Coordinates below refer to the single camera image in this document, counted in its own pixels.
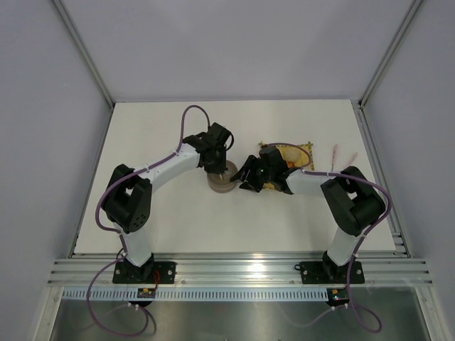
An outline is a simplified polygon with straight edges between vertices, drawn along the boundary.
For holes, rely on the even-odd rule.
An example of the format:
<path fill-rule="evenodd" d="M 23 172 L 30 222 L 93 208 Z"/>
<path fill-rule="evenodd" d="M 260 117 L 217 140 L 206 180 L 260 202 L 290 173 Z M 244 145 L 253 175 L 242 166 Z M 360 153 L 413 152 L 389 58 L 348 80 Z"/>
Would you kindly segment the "round brown lunch box lid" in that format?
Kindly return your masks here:
<path fill-rule="evenodd" d="M 227 183 L 230 182 L 230 178 L 236 174 L 237 166 L 232 161 L 226 161 L 226 169 L 222 174 L 208 173 L 207 180 L 210 179 L 213 182 L 217 183 Z"/>

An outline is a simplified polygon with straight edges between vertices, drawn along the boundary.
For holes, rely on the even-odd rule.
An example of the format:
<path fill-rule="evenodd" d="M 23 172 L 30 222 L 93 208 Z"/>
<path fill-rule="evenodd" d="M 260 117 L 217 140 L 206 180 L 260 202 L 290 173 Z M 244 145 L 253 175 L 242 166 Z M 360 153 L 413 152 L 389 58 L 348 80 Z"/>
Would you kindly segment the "round metal lunch box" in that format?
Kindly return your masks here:
<path fill-rule="evenodd" d="M 231 183 L 231 182 L 217 183 L 217 182 L 213 182 L 210 179 L 208 179 L 208 184 L 209 184 L 209 187 L 216 193 L 228 193 L 228 192 L 234 190 L 237 186 L 236 183 Z"/>

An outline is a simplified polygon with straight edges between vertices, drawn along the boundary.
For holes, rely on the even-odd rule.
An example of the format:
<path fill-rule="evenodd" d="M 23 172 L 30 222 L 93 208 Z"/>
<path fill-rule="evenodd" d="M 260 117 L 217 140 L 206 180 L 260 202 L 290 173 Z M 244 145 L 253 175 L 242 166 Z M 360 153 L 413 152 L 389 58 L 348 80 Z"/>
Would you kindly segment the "metal tongs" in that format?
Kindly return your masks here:
<path fill-rule="evenodd" d="M 333 146 L 331 154 L 331 170 L 332 171 L 343 170 L 348 166 L 351 166 L 355 162 L 357 157 L 358 157 L 357 151 L 353 151 L 350 153 L 340 151 L 340 146 L 338 144 L 335 144 Z"/>

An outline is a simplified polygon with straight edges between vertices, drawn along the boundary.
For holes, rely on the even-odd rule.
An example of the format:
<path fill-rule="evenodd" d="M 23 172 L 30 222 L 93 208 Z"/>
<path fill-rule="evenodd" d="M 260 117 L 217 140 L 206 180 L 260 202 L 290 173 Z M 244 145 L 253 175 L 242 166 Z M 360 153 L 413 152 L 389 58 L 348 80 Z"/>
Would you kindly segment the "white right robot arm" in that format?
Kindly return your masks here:
<path fill-rule="evenodd" d="M 348 264 L 355 258 L 355 248 L 367 228 L 386 211 L 374 185 L 355 166 L 341 173 L 318 174 L 290 167 L 280 156 L 250 155 L 230 180 L 256 193 L 269 183 L 287 195 L 315 195 L 326 200 L 337 225 L 335 237 L 321 262 L 322 273 L 329 281 L 340 281 L 348 273 Z"/>

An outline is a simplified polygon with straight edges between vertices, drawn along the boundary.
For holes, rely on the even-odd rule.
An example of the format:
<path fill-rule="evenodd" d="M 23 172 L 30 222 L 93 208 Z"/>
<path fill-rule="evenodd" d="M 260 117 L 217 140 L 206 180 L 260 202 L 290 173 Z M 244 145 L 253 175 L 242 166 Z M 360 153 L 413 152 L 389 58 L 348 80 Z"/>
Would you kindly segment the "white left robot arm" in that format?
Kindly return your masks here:
<path fill-rule="evenodd" d="M 161 186 L 186 171 L 203 168 L 222 175 L 227 169 L 227 151 L 234 143 L 231 133 L 199 133 L 179 141 L 169 156 L 141 168 L 117 166 L 95 209 L 99 228 L 115 232 L 122 243 L 116 266 L 128 283 L 144 283 L 157 274 L 154 254 L 142 229 L 149 219 L 152 195 Z"/>

